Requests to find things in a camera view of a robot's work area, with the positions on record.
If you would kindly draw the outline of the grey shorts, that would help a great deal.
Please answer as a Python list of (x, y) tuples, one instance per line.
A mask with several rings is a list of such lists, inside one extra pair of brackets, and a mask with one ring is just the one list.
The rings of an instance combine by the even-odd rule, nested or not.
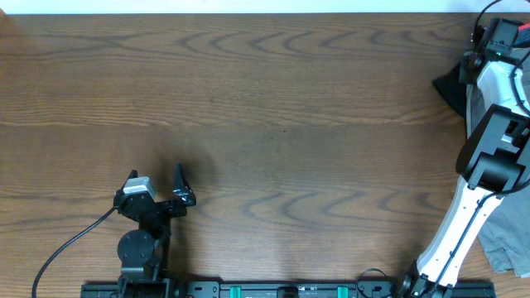
[[(466, 134), (479, 125), (487, 109), (497, 104), (529, 119), (529, 60), (525, 50), (509, 55), (511, 62), (488, 62), (474, 86), (466, 90)], [(488, 217), (479, 232), (479, 240), (495, 272), (512, 271), (518, 277), (529, 276), (529, 188), (507, 196)]]

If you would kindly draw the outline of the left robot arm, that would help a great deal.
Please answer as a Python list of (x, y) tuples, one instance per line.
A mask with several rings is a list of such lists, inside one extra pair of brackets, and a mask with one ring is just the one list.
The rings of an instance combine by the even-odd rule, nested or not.
[(131, 171), (116, 191), (113, 208), (138, 224), (120, 239), (117, 254), (121, 261), (119, 297), (185, 297), (186, 284), (167, 269), (171, 244), (171, 221), (187, 215), (196, 205), (183, 165), (176, 164), (173, 199), (156, 201), (157, 191), (147, 176)]

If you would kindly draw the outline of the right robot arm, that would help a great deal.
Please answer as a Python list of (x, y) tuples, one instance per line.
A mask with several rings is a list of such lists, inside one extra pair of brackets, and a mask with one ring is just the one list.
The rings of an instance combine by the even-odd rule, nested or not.
[(432, 84), (464, 117), (467, 139), (456, 159), (455, 195), (427, 249), (412, 264), (395, 297), (493, 297), (494, 285), (459, 281), (460, 267), (488, 217), (504, 198), (529, 186), (529, 104), (523, 59), (529, 25), (495, 17), (475, 24), (472, 48)]

